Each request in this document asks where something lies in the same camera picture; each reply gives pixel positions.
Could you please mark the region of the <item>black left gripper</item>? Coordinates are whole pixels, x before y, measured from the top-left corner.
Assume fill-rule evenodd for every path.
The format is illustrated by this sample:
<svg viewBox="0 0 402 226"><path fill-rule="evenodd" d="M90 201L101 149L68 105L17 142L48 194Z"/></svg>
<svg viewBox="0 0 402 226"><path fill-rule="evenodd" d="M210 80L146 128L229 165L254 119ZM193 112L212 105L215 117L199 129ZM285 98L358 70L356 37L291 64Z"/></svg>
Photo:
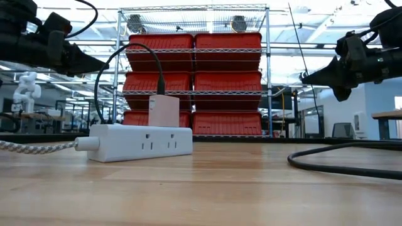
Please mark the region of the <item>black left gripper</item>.
<svg viewBox="0 0 402 226"><path fill-rule="evenodd" d="M108 63L85 54L76 44L64 45L65 34L60 30L29 33L27 39L26 52L31 55L28 64L34 67L49 68L69 77L109 69Z"/></svg>

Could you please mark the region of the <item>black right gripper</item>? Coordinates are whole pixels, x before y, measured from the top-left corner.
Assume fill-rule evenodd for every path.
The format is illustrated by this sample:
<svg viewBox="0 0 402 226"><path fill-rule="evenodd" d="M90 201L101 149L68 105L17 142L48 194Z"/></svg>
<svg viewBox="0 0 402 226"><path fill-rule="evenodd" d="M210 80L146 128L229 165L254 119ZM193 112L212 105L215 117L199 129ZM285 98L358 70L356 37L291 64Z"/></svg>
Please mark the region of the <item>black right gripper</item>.
<svg viewBox="0 0 402 226"><path fill-rule="evenodd" d="M359 84L402 77L402 48L367 49L358 57L348 53L309 75L300 78L303 84L332 87L335 98L345 101Z"/></svg>

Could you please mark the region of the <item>pink USB wall charger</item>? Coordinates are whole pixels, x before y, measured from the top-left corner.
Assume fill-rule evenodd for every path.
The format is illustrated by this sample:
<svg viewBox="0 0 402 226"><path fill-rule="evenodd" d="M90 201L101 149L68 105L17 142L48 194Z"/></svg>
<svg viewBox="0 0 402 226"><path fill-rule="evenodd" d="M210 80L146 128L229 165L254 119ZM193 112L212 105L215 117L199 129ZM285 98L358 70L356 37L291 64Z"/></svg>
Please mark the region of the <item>pink USB wall charger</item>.
<svg viewBox="0 0 402 226"><path fill-rule="evenodd" d="M180 99L167 95L149 97L148 125L160 127L178 127Z"/></svg>

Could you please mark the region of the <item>white power strip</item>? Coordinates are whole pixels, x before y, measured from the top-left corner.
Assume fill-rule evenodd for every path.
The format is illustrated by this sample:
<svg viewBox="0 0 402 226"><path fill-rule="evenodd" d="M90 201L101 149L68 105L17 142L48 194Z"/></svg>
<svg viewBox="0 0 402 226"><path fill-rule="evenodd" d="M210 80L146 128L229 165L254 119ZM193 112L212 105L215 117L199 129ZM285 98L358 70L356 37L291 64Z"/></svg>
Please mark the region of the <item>white power strip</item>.
<svg viewBox="0 0 402 226"><path fill-rule="evenodd" d="M87 157L103 163L188 155L193 152L193 134L187 127L126 126L96 124L90 137L99 140Z"/></svg>

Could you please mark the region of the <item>black monitor pole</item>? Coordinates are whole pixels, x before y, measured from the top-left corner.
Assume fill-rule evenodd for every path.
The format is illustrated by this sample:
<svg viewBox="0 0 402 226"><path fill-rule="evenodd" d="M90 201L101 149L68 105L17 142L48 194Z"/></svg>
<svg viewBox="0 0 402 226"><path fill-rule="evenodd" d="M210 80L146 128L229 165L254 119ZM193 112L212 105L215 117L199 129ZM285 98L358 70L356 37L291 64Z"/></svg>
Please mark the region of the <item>black monitor pole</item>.
<svg viewBox="0 0 402 226"><path fill-rule="evenodd" d="M295 131L297 131L300 121L299 121L299 116L298 116L298 91L295 89L292 92L292 97L293 97L293 114L295 118Z"/></svg>

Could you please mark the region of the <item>red plastic storage bin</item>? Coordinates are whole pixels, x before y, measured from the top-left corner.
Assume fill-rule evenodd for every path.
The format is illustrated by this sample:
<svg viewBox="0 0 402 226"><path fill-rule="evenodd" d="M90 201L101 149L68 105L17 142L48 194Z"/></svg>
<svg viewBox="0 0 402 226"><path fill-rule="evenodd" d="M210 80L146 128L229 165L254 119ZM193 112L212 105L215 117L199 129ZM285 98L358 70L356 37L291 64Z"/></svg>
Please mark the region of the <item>red plastic storage bin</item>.
<svg viewBox="0 0 402 226"><path fill-rule="evenodd" d="M194 75L195 91L261 91L259 71L199 71ZM260 94L256 95L194 95L196 110L256 111Z"/></svg>
<svg viewBox="0 0 402 226"><path fill-rule="evenodd" d="M195 36L197 71L253 71L261 59L260 33L212 33Z"/></svg>
<svg viewBox="0 0 402 226"><path fill-rule="evenodd" d="M192 127L192 114L187 111L179 112L180 127ZM124 112L124 125L147 126L148 111L147 110L127 110Z"/></svg>
<svg viewBox="0 0 402 226"><path fill-rule="evenodd" d="M190 72L164 72L166 91L192 91L192 74ZM158 85L158 72L128 72L123 91L153 91ZM124 98L132 110L148 110L151 94L124 94Z"/></svg>
<svg viewBox="0 0 402 226"><path fill-rule="evenodd" d="M130 43L140 43L152 49L160 61L163 72L191 72L194 38L190 34L131 35ZM158 72L154 57L140 46L130 46L126 57L132 71Z"/></svg>
<svg viewBox="0 0 402 226"><path fill-rule="evenodd" d="M200 135L262 135L259 112L193 113L193 133Z"/></svg>

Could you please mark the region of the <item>black monitor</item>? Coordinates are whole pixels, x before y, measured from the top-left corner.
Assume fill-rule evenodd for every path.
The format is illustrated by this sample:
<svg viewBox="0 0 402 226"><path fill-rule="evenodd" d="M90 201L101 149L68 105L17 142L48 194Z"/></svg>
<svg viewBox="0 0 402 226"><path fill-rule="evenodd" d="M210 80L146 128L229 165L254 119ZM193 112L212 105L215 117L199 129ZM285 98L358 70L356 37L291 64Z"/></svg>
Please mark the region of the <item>black monitor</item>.
<svg viewBox="0 0 402 226"><path fill-rule="evenodd" d="M272 97L271 107L272 109L284 109L284 110L292 110L293 109L293 95L290 87L284 86L273 86L272 87L272 94L279 92L281 89L284 91L277 95L276 97Z"/></svg>

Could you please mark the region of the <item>dark round shelf object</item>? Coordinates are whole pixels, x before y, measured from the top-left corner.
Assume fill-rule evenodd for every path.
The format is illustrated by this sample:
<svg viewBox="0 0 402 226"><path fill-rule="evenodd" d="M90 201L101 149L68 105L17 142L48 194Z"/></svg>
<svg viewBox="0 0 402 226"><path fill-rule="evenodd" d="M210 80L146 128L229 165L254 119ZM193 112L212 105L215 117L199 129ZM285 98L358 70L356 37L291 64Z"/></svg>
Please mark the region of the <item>dark round shelf object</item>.
<svg viewBox="0 0 402 226"><path fill-rule="evenodd" d="M247 30L247 24L244 16L235 15L231 21L231 28L235 33L243 33Z"/></svg>
<svg viewBox="0 0 402 226"><path fill-rule="evenodd" d="M127 20L128 30L132 33L145 34L147 33L146 28L141 22L141 16L138 14L130 14Z"/></svg>

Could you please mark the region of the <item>wooden table with black legs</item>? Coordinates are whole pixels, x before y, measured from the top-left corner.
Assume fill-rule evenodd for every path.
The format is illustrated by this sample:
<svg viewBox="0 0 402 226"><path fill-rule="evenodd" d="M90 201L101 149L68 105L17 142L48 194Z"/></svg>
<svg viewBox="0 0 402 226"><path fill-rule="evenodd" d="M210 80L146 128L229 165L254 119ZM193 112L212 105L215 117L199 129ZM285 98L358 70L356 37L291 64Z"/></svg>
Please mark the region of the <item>wooden table with black legs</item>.
<svg viewBox="0 0 402 226"><path fill-rule="evenodd" d="M378 121L379 139L390 140L389 120L402 120L402 110L373 113L371 117Z"/></svg>

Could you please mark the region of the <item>wooden background workbench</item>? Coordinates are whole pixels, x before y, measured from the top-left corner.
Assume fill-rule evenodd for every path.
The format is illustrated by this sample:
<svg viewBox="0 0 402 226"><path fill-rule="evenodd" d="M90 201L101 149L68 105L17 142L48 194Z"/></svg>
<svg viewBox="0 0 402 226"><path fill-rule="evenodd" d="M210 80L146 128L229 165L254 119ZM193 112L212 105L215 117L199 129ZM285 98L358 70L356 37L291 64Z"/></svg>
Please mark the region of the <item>wooden background workbench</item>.
<svg viewBox="0 0 402 226"><path fill-rule="evenodd" d="M4 120L11 121L12 128L3 128ZM51 116L44 112L34 113L4 113L0 112L0 132L15 134L57 134L61 133L65 117Z"/></svg>

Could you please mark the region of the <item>white wall dispenser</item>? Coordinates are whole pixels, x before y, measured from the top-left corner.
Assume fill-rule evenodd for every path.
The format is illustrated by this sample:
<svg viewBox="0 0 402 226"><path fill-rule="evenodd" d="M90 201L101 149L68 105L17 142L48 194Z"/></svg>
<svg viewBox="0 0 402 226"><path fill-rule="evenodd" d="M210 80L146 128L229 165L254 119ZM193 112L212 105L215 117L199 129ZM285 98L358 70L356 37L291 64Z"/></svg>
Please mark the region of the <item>white wall dispenser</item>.
<svg viewBox="0 0 402 226"><path fill-rule="evenodd" d="M356 133L365 132L365 113L356 112L354 114L354 129Z"/></svg>

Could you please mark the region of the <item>black table edge frame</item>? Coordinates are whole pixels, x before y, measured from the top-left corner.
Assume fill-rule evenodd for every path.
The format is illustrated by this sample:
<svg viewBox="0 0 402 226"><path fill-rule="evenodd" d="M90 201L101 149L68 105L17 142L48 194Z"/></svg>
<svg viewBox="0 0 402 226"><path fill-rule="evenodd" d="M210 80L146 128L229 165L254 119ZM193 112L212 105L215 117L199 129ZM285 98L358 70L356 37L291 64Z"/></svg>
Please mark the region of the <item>black table edge frame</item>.
<svg viewBox="0 0 402 226"><path fill-rule="evenodd" d="M0 140L30 144L30 143L55 143L62 141L73 141L76 137L87 137L83 133L65 133L65 134L0 134ZM281 143L281 144L344 144L344 143L365 143L366 148L387 149L402 151L402 141L392 141L399 146L390 146L388 141L380 141L381 145L371 146L371 140L341 139L341 138L270 138L267 136L202 136L193 135L194 142L210 143Z"/></svg>

